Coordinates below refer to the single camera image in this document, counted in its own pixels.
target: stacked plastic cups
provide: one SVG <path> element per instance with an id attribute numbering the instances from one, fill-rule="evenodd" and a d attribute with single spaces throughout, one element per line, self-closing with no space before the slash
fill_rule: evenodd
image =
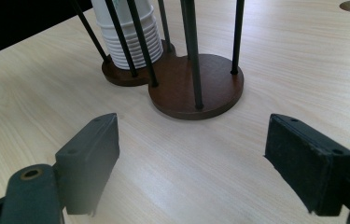
<path id="1" fill-rule="evenodd" d="M 119 42 L 119 36 L 117 35 L 113 21 L 111 20 L 111 16 L 108 13 L 105 0 L 91 0 L 91 2 L 93 5 L 93 10 L 95 11 L 97 24 L 102 29 L 102 36 L 105 41 L 105 45 L 107 46 L 108 52 L 110 53 L 114 64 L 117 68 L 129 70 L 128 62 Z M 154 63 L 162 56 L 163 53 L 156 19 L 153 14 L 154 7 L 150 4 L 149 0 L 137 0 L 135 3 L 139 13 L 140 22 L 142 23 L 143 33 L 145 34 L 148 52 L 151 61 Z M 131 11 L 129 10 L 127 1 L 113 0 L 113 4 L 116 8 L 119 22 L 125 35 L 134 66 L 136 68 L 145 67 L 146 62 L 140 48 L 137 33 L 134 29 Z"/>

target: light wood surface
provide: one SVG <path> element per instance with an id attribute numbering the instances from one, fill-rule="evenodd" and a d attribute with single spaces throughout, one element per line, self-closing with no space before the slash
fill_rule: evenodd
<path id="1" fill-rule="evenodd" d="M 147 86 L 107 82 L 78 18 L 0 51 L 0 197 L 13 173 L 53 164 L 91 119 L 115 112 L 121 154 L 98 213 L 65 216 L 66 223 L 345 223 L 345 208 L 339 217 L 308 214 L 263 157 L 272 113 L 350 148 L 350 12 L 341 2 L 246 0 L 244 94 L 202 121 L 164 116 Z M 165 5 L 184 55 L 180 3 Z M 196 8 L 200 53 L 231 58 L 235 1 L 197 0 Z M 86 15 L 103 44 L 93 10 Z"/>

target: vertical pole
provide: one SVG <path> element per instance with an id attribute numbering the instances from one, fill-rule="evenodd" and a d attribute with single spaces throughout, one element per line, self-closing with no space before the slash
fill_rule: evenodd
<path id="1" fill-rule="evenodd" d="M 165 35 L 166 47 L 168 52 L 172 52 L 171 38 L 169 36 L 168 21 L 166 20 L 165 4 L 163 0 L 158 0 L 162 19 L 163 34 Z"/>
<path id="2" fill-rule="evenodd" d="M 184 11 L 186 12 L 187 34 L 189 36 L 189 56 L 192 66 L 192 82 L 194 85 L 195 107 L 203 108 L 201 75 L 199 66 L 197 22 L 195 18 L 194 0 L 181 0 L 184 2 Z"/>
<path id="3" fill-rule="evenodd" d="M 116 9 L 114 8 L 112 0 L 105 0 L 105 4 L 107 5 L 108 12 L 110 14 L 111 20 L 113 21 L 114 28 L 116 28 L 117 35 L 119 36 L 119 42 L 122 46 L 122 50 L 124 51 L 126 61 L 131 70 L 132 77 L 137 77 L 136 68 L 134 67 L 134 63 L 132 60 L 131 53 L 129 52 L 128 44 L 126 43 L 125 35 L 122 32 L 121 24 L 119 22 L 119 16 L 117 15 Z"/>
<path id="4" fill-rule="evenodd" d="M 183 26 L 184 26 L 184 35 L 186 37 L 186 48 L 187 48 L 187 58 L 189 57 L 189 34 L 187 29 L 187 23 L 186 23 L 186 6 L 184 5 L 184 1 L 180 0 L 181 3 L 181 14 L 183 15 Z"/>
<path id="5" fill-rule="evenodd" d="M 134 0 L 127 0 L 127 2 L 128 2 L 129 10 L 131 11 L 134 29 L 136 30 L 137 37 L 139 39 L 140 48 L 142 49 L 143 57 L 145 58 L 145 61 L 146 61 L 147 70 L 151 79 L 151 86 L 158 87 L 158 81 L 157 81 L 157 78 L 155 77 L 154 68 L 152 67 L 151 58 L 148 53 L 146 38 L 143 32 L 142 24 L 140 22 L 139 13 L 137 12 L 136 3 L 134 2 Z"/>
<path id="6" fill-rule="evenodd" d="M 95 45 L 95 47 L 98 49 L 100 55 L 102 56 L 103 61 L 105 63 L 110 63 L 110 61 L 105 56 L 105 51 L 102 49 L 102 46 L 99 44 L 99 41 L 96 38 L 96 35 L 93 33 L 93 30 L 90 27 L 90 24 L 88 23 L 87 19 L 85 18 L 84 13 L 82 12 L 82 9 L 79 6 L 77 0 L 69 0 L 69 1 L 72 4 L 72 7 L 75 10 L 75 12 L 78 14 L 79 19 L 81 20 L 81 22 L 84 25 L 85 29 L 87 30 L 88 34 L 90 35 L 90 37 L 93 41 L 93 44 Z"/>
<path id="7" fill-rule="evenodd" d="M 241 48 L 242 22 L 244 18 L 245 0 L 236 1 L 235 35 L 233 38 L 233 55 L 231 74 L 238 74 L 239 50 Z"/>

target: brown wooden disc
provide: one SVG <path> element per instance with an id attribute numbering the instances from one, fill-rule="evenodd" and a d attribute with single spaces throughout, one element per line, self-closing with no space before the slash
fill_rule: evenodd
<path id="1" fill-rule="evenodd" d="M 242 95 L 244 75 L 232 75 L 231 61 L 201 54 L 203 108 L 195 108 L 191 62 L 187 56 L 170 56 L 165 69 L 156 71 L 159 86 L 148 87 L 151 100 L 162 113 L 176 119 L 210 119 L 233 107 Z"/>

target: white plastic cup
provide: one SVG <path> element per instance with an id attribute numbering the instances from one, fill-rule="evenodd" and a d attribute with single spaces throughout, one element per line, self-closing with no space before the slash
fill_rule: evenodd
<path id="1" fill-rule="evenodd" d="M 118 68 L 129 69 L 122 46 L 119 42 L 119 36 L 111 20 L 105 0 L 91 0 L 91 2 L 93 10 L 95 11 L 97 24 L 101 27 L 102 36 L 114 64 Z M 154 7 L 150 4 L 149 0 L 136 0 L 135 3 L 146 38 L 148 52 L 150 53 L 151 61 L 154 63 L 163 53 L 157 23 L 153 14 Z M 134 29 L 128 2 L 126 0 L 113 0 L 113 4 L 116 8 L 120 26 L 125 35 L 125 40 L 135 67 L 141 68 L 146 66 L 139 39 Z"/>

